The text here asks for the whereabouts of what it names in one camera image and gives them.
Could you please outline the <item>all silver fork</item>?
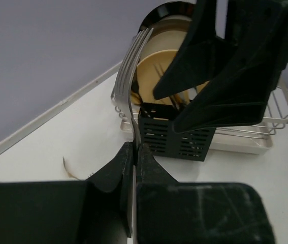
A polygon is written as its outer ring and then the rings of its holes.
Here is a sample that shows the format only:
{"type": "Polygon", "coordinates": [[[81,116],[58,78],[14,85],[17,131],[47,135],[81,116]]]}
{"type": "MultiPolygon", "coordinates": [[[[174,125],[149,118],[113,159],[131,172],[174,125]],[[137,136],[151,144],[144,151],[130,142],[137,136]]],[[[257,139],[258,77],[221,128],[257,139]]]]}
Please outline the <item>all silver fork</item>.
{"type": "Polygon", "coordinates": [[[130,123],[133,136],[133,140],[130,142],[130,159],[126,160],[122,174],[123,190],[120,197],[120,206],[126,213],[126,233],[130,236],[133,243],[137,243],[136,164],[138,162],[141,136],[132,108],[132,83],[142,49],[150,39],[152,32],[153,28],[147,28],[138,32],[133,38],[133,42],[121,63],[113,90],[115,103],[130,123]]]}

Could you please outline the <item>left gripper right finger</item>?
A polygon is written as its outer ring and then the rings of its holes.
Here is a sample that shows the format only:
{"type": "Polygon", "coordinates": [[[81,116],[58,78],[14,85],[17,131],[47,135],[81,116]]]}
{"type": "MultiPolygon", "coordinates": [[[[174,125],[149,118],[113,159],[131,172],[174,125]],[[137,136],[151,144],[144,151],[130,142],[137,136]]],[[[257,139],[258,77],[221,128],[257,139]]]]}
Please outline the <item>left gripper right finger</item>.
{"type": "Polygon", "coordinates": [[[263,201],[239,182],[178,182],[142,145],[136,243],[275,243],[263,201]]]}

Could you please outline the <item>gold utensil green handle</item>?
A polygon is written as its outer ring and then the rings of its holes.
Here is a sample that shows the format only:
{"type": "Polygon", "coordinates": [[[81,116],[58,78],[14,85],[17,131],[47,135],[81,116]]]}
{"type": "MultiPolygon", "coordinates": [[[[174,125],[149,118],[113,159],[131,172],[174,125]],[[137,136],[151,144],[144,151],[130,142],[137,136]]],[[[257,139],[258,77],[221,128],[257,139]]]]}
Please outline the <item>gold utensil green handle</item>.
{"type": "Polygon", "coordinates": [[[62,158],[62,165],[67,176],[75,180],[86,180],[94,175],[93,171],[84,169],[78,164],[74,165],[70,163],[69,160],[67,160],[65,157],[62,158]]]}

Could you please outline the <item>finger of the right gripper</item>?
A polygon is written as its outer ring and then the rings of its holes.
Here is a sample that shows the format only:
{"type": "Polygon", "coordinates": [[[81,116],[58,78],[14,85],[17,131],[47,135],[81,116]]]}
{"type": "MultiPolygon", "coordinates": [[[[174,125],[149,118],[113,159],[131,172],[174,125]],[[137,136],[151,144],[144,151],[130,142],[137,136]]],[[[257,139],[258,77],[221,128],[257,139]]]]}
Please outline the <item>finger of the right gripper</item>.
{"type": "Polygon", "coordinates": [[[153,89],[155,99],[200,85],[220,72],[225,41],[216,35],[216,5],[217,1],[197,1],[186,37],[153,89]]]}

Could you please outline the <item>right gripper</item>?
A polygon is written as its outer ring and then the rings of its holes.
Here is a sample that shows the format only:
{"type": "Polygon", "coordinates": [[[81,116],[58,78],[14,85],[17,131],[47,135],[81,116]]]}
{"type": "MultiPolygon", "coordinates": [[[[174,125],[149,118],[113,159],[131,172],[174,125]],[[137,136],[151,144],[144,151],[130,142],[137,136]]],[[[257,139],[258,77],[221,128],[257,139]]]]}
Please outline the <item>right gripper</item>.
{"type": "Polygon", "coordinates": [[[229,1],[220,71],[173,123],[176,133],[258,124],[288,64],[288,1],[229,1]]]}

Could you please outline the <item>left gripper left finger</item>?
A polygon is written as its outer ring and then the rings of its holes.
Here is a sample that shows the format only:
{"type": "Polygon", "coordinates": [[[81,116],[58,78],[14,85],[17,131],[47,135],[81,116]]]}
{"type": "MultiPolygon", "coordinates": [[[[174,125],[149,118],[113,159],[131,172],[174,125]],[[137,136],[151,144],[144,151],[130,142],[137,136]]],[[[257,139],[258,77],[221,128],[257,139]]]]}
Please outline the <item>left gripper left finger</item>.
{"type": "Polygon", "coordinates": [[[0,183],[0,243],[126,243],[133,145],[86,180],[0,183]]]}

